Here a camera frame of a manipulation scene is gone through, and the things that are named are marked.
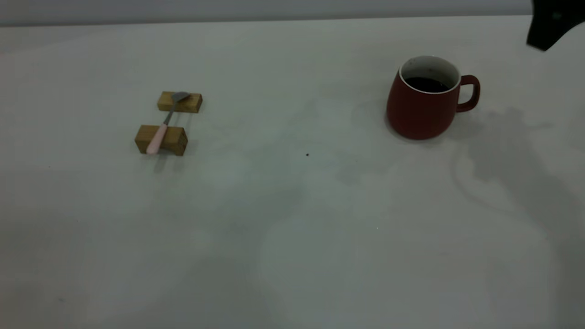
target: spoon handle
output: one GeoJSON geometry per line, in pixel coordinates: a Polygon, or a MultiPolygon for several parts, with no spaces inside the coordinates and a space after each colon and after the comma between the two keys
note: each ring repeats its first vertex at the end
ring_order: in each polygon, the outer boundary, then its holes
{"type": "Polygon", "coordinates": [[[165,125],[168,125],[168,123],[171,122],[171,116],[173,116],[173,113],[175,113],[175,107],[177,107],[177,102],[173,103],[171,110],[168,112],[167,118],[164,120],[165,125]]]}
{"type": "Polygon", "coordinates": [[[146,148],[147,154],[156,154],[159,152],[160,144],[163,142],[164,134],[167,132],[168,126],[166,124],[162,124],[159,127],[159,130],[156,131],[154,137],[148,144],[148,148],[146,148]]]}

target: pink spoon handle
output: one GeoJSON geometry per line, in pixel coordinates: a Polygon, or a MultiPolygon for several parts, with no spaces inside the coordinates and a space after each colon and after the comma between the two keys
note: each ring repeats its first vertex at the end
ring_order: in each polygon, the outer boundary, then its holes
{"type": "Polygon", "coordinates": [[[148,144],[148,148],[146,148],[147,154],[156,154],[159,152],[160,144],[163,142],[164,133],[167,132],[167,127],[166,124],[160,125],[159,130],[156,131],[150,144],[148,144]]]}

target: black object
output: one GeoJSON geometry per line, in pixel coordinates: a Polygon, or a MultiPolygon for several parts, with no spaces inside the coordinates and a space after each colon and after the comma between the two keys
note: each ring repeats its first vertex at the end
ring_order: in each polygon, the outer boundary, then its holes
{"type": "Polygon", "coordinates": [[[585,0],[532,0],[532,7],[534,16],[527,42],[543,51],[585,22],[585,0]]]}
{"type": "Polygon", "coordinates": [[[429,78],[408,78],[404,82],[414,89],[426,92],[444,92],[450,89],[440,81],[429,78]]]}

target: white mug rim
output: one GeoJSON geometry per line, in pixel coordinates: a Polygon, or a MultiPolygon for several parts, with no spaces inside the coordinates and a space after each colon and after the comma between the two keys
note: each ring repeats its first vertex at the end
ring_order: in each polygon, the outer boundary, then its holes
{"type": "Polygon", "coordinates": [[[413,58],[407,60],[406,62],[404,62],[404,64],[400,65],[400,68],[398,69],[398,75],[400,76],[400,79],[402,80],[402,82],[405,85],[407,85],[410,89],[412,89],[414,91],[417,91],[417,92],[421,92],[423,94],[429,94],[429,95],[447,94],[447,93],[449,93],[449,92],[457,89],[458,86],[459,86],[459,84],[461,84],[461,73],[459,72],[459,69],[455,65],[453,65],[453,63],[449,62],[448,60],[443,59],[443,58],[441,58],[439,56],[433,56],[433,55],[417,56],[417,57],[413,57],[413,58]],[[409,84],[406,83],[406,81],[404,80],[404,77],[402,76],[402,68],[404,68],[404,66],[406,64],[408,64],[408,62],[410,62],[411,60],[415,60],[415,59],[428,59],[428,58],[432,58],[432,59],[435,59],[435,60],[443,61],[446,64],[450,65],[455,70],[455,72],[457,72],[457,83],[455,83],[455,85],[451,89],[449,89],[447,91],[441,91],[441,92],[428,92],[428,91],[422,91],[422,90],[416,89],[413,86],[411,86],[411,85],[409,85],[409,84]]]}

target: mug handle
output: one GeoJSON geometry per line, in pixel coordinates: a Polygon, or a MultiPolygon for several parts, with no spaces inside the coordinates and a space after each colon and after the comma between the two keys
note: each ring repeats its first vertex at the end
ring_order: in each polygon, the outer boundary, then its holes
{"type": "Polygon", "coordinates": [[[474,76],[461,77],[461,85],[466,84],[473,84],[473,95],[468,102],[457,105],[457,112],[467,112],[473,109],[477,105],[477,102],[479,102],[479,93],[481,91],[479,80],[474,76]]]}

